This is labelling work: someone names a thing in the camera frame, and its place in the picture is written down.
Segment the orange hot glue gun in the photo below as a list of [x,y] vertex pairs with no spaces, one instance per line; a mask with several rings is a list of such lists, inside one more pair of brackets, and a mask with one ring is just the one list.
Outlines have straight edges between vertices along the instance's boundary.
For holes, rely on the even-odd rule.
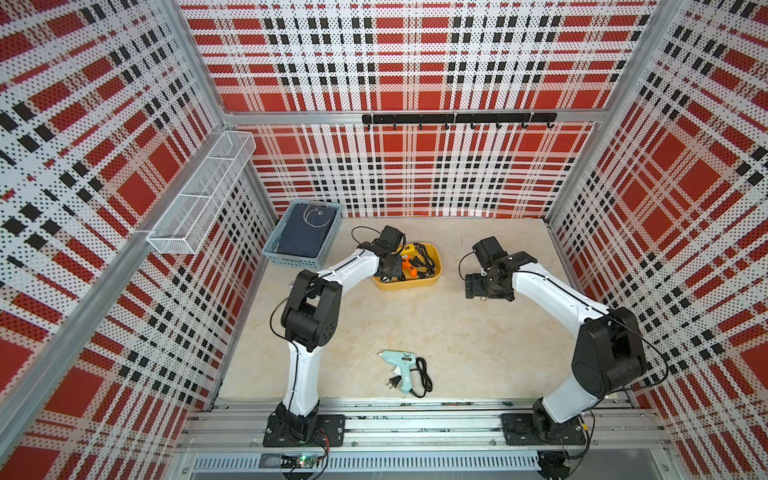
[[403,255],[401,260],[401,281],[425,279],[428,277],[428,268],[420,256]]

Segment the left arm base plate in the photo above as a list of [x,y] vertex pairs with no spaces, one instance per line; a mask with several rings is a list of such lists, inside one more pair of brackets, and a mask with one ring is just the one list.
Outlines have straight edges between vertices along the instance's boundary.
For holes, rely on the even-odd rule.
[[269,416],[262,445],[266,448],[311,446],[339,447],[344,443],[344,415],[314,415],[299,418],[290,412]]

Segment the yellow storage box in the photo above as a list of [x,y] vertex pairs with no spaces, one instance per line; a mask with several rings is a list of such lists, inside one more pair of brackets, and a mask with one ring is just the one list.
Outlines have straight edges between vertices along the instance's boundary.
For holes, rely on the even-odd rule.
[[418,256],[422,258],[422,261],[428,268],[428,277],[425,279],[416,279],[409,281],[401,281],[400,277],[391,281],[382,281],[378,278],[374,278],[374,283],[377,288],[383,291],[399,291],[406,289],[413,289],[419,287],[427,287],[434,285],[440,275],[442,274],[442,265],[437,248],[426,242],[409,243],[414,244],[419,251]]

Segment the black wall hook rail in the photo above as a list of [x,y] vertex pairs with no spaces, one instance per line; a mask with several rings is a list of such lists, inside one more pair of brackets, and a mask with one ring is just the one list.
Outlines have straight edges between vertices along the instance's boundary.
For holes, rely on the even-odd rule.
[[433,113],[433,114],[363,114],[364,125],[453,125],[453,124],[519,124],[526,127],[541,123],[550,127],[556,120],[556,112],[513,113]]

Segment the yellow hot glue gun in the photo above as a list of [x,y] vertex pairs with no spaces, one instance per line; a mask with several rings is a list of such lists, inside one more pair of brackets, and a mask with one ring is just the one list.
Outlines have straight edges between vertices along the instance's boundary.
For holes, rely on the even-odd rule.
[[403,250],[400,252],[401,256],[416,256],[419,254],[419,251],[417,250],[416,246],[414,244],[407,244]]

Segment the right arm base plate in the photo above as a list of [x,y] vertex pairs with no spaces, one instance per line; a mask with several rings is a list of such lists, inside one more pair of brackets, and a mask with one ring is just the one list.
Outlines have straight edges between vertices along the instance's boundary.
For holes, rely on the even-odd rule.
[[585,446],[586,433],[578,417],[554,423],[542,412],[500,416],[508,446]]

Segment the blue-grey plastic basket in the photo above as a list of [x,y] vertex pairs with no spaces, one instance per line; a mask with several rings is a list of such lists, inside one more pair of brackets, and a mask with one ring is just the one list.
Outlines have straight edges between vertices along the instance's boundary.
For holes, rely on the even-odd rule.
[[272,263],[319,271],[341,225],[341,205],[293,200],[264,245]]

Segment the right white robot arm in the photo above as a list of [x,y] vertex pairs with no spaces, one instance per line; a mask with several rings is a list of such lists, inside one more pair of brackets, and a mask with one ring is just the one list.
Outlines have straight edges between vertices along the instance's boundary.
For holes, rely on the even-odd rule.
[[533,406],[532,423],[543,438],[599,404],[611,392],[643,376],[648,362],[636,316],[611,309],[553,276],[530,254],[508,253],[495,237],[472,247],[481,267],[464,277],[468,299],[534,301],[575,338],[571,373]]

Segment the green circuit board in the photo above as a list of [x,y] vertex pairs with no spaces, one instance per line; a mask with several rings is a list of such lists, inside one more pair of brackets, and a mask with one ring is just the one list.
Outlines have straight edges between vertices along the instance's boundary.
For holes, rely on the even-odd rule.
[[313,454],[282,455],[280,468],[290,471],[314,469],[322,460],[321,456]]

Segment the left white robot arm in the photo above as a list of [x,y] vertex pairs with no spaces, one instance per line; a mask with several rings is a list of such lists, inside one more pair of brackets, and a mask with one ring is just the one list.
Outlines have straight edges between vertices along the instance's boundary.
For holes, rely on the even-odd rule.
[[290,366],[287,392],[275,409],[289,436],[307,442],[317,430],[323,348],[337,330],[343,295],[366,279],[399,276],[405,246],[405,234],[387,225],[378,238],[360,243],[339,263],[297,275],[280,318]]

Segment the light blue hot glue gun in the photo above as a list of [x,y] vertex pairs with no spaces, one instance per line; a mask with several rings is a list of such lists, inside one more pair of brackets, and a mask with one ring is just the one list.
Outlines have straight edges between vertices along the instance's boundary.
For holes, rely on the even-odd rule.
[[[425,358],[412,352],[383,350],[378,356],[393,367],[393,376],[388,380],[391,388],[396,388],[404,395],[424,398],[433,391],[433,381],[428,373],[428,363]],[[414,389],[412,374],[417,373],[422,392]]]

